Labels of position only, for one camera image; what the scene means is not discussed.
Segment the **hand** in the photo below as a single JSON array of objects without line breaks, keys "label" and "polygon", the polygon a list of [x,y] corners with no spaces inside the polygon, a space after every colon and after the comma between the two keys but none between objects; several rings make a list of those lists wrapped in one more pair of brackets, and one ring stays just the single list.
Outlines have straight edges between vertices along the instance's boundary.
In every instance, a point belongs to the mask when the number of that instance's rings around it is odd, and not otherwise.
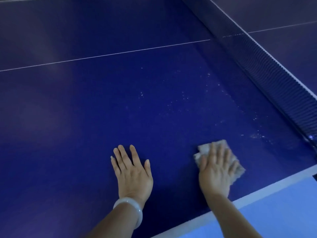
[{"label": "hand", "polygon": [[208,157],[202,156],[200,161],[199,185],[205,196],[210,198],[214,195],[229,195],[231,179],[239,165],[235,160],[229,166],[231,150],[220,145],[216,150],[215,143],[211,143]]},{"label": "hand", "polygon": [[122,145],[113,150],[117,158],[111,156],[114,173],[118,179],[119,198],[129,197],[136,200],[141,209],[149,198],[153,188],[150,161],[146,160],[144,168],[133,145],[130,145],[133,164]]}]

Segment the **cloth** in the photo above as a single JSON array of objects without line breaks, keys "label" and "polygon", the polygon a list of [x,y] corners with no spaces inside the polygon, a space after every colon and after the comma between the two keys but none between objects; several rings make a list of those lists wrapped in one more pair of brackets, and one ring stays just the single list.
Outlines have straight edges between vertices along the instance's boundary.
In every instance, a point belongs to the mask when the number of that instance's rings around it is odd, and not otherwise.
[{"label": "cloth", "polygon": [[[224,144],[224,148],[229,148],[228,143],[226,140],[219,140],[217,142],[215,142],[216,144],[216,149],[218,149],[218,147],[221,144]],[[208,155],[209,151],[210,151],[210,143],[209,144],[203,144],[203,145],[199,145],[198,146],[198,150],[199,153],[194,154],[194,160],[199,168],[200,166],[200,158],[202,155]],[[229,160],[229,164],[231,165],[235,160],[238,160],[237,157],[232,153],[230,160]],[[245,168],[242,167],[241,164],[239,164],[239,166],[237,167],[234,176],[232,177],[231,180],[231,184],[233,184],[233,182],[235,182],[238,178],[240,178],[245,172]]]}]

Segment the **blue table surface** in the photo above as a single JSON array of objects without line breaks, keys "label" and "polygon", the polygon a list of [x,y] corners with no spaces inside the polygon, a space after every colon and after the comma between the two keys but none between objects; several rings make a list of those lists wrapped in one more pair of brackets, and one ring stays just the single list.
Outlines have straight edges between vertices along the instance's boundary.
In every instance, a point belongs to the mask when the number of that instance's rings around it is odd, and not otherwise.
[{"label": "blue table surface", "polygon": [[118,198],[119,144],[149,158],[154,178],[134,237],[208,212],[197,145],[226,139],[247,169],[231,200],[316,164],[180,0],[22,1],[0,17],[1,70],[210,39],[0,72],[1,237],[88,232]]}]

